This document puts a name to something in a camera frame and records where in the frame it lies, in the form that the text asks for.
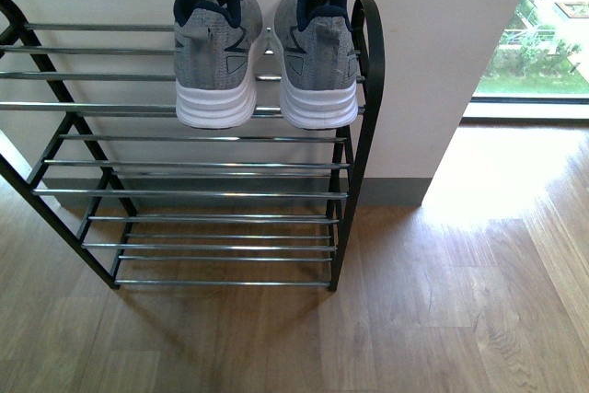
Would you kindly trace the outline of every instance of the gray sneaker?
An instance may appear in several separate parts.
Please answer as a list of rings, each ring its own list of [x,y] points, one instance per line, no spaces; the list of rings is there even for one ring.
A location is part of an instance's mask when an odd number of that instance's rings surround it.
[[[281,60],[280,104],[305,129],[338,128],[357,116],[358,63],[348,0],[282,0],[271,45]]]
[[[256,0],[176,0],[176,114],[197,128],[246,122],[256,106],[250,56],[263,52]]]

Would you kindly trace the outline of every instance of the metal shoe rack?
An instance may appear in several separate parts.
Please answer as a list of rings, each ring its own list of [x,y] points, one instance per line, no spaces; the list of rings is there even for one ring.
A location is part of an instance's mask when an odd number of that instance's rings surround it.
[[[37,163],[32,167],[28,177],[21,177],[15,167],[6,158],[0,156],[0,173],[6,181],[44,218],[57,234],[77,253],[82,260],[109,287],[118,289],[127,284],[186,284],[186,285],[316,285],[325,286],[330,291],[337,289],[346,247],[350,238],[352,221],[358,203],[358,197],[364,178],[366,162],[375,134],[375,126],[383,94],[385,55],[382,25],[374,0],[356,0],[352,12],[352,34],[358,60],[360,74],[358,83],[359,96],[364,95],[364,104],[359,109],[362,126],[357,144],[352,141],[350,126],[345,126],[335,133],[301,132],[303,136],[223,136],[222,132],[208,132],[205,136],[151,136],[142,137],[133,134],[98,134],[90,129],[87,119],[93,117],[109,119],[142,118],[147,124],[150,119],[174,118],[173,106],[164,105],[133,105],[133,104],[81,104],[76,103],[64,81],[108,81],[108,82],[173,82],[174,75],[129,75],[129,74],[79,74],[58,72],[49,54],[95,54],[95,55],[154,55],[171,54],[173,49],[129,49],[129,48],[79,48],[42,46],[36,30],[60,31],[118,31],[118,32],[173,32],[170,26],[158,25],[74,25],[74,24],[41,24],[29,23],[21,10],[11,0],[0,0],[0,10],[7,18],[9,25],[0,34],[0,58],[9,55],[18,57],[28,54],[39,68],[35,72],[0,72],[0,79],[45,81],[57,102],[24,102],[23,98],[15,97],[15,101],[0,102],[2,112],[47,111],[63,114],[63,119],[49,143],[42,152]],[[280,80],[276,75],[258,75],[259,81]],[[264,133],[267,119],[281,118],[280,109],[275,106],[258,106],[251,124],[260,126]],[[280,144],[333,144],[331,160],[323,163],[206,163],[206,162],[138,162],[111,161],[107,158],[103,143],[141,142],[186,143],[194,142],[197,148],[206,149],[209,143],[224,142],[230,145],[239,143],[263,143],[273,149]],[[93,160],[56,159],[60,148],[65,143],[82,142]],[[59,166],[93,167],[99,171],[96,187],[91,189],[47,189],[41,181],[50,168]],[[171,172],[153,172],[158,167],[165,167]],[[133,171],[142,170],[151,178],[162,177],[159,188],[137,190],[125,186],[125,168]],[[210,178],[229,177],[232,189],[226,191],[210,190],[166,190],[170,176]],[[308,179],[323,177],[326,183],[324,191],[235,191],[239,183],[247,184],[251,177],[265,179],[272,183],[272,178]],[[44,200],[47,196],[82,195],[88,205],[81,224],[77,230],[71,229]],[[143,206],[137,199],[157,200],[159,197],[190,198],[199,212],[184,211],[183,214],[142,214]],[[125,216],[97,215],[100,204],[105,199],[118,200]],[[325,202],[323,209],[315,214],[254,214],[242,211],[214,210],[216,206],[202,206],[204,200],[217,200],[232,205],[236,201],[246,201],[243,207],[264,209],[267,202],[284,202],[295,207],[296,202],[311,199]],[[213,214],[202,213],[202,207]],[[88,233],[91,227],[99,223],[118,223],[121,226],[121,239],[118,242],[94,243]],[[179,234],[178,226],[188,225],[195,229],[189,234]],[[272,230],[276,226],[286,230]],[[112,252],[112,262],[103,264],[104,260],[97,255],[108,249]],[[204,266],[239,266],[243,263],[257,263],[263,272],[272,265],[310,266],[317,265],[319,270],[313,272],[313,280],[300,278],[292,281],[280,281],[280,278],[259,278],[250,281],[249,277],[231,279],[220,277],[218,280],[202,278],[202,275],[189,273],[188,277],[161,278],[160,272],[155,276],[141,271],[142,265],[161,264],[164,267],[170,262],[197,262]],[[125,266],[131,271],[125,272]],[[303,269],[302,274],[310,274]]]

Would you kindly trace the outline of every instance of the wooden floor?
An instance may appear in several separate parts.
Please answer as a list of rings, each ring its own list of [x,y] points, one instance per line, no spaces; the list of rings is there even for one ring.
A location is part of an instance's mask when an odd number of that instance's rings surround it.
[[[462,127],[336,294],[111,291],[3,182],[0,391],[586,393],[588,181],[589,130]]]

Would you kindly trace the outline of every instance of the glass window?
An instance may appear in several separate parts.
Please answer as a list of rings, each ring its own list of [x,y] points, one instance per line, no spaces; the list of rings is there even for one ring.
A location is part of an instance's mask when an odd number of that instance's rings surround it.
[[[589,103],[589,0],[520,0],[477,98]]]

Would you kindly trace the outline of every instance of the white wall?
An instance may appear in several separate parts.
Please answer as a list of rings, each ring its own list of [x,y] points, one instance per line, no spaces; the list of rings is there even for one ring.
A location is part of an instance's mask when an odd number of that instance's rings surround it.
[[[171,9],[174,0],[14,1],[21,6],[30,21],[173,21]],[[269,24],[271,12],[278,1],[259,0]],[[376,1],[384,22],[387,81],[367,177],[431,178],[518,0]],[[61,40],[62,35],[45,33],[42,38],[45,42],[55,43]],[[112,39],[111,36],[100,37]],[[146,37],[152,45],[156,43],[169,46],[167,38],[162,36]],[[80,43],[86,40],[87,37],[79,35]],[[138,42],[149,46],[149,43],[142,40]],[[80,63],[85,64],[87,60],[82,59]],[[7,60],[1,61],[0,70],[12,68],[9,64]],[[143,66],[141,69],[154,72],[161,68],[162,71],[171,72],[168,59],[153,60],[150,64],[153,66]],[[106,62],[102,67],[105,71],[109,70]],[[122,69],[128,72],[138,71],[133,63]],[[33,94],[47,89],[41,83],[22,85],[22,82],[17,81],[4,82],[0,84],[0,99],[8,99],[6,95],[20,95],[17,99],[34,99]],[[146,87],[128,84],[123,85],[122,89],[111,88],[113,86],[105,84],[89,85],[85,89],[74,87],[74,92],[80,101],[101,98],[116,101],[124,96],[125,100],[133,102],[174,102],[172,85]],[[112,98],[111,92],[116,93],[115,98]],[[272,100],[270,96],[260,99],[262,102]],[[35,123],[35,127],[47,126],[51,129],[55,124],[54,117],[42,117],[42,120]],[[25,156],[29,154],[29,150],[32,152],[33,149],[28,146],[36,143],[36,135],[30,128],[25,129],[26,122],[21,117],[8,116],[3,112],[0,115],[0,124]],[[285,149],[288,154],[297,152],[289,149]]]

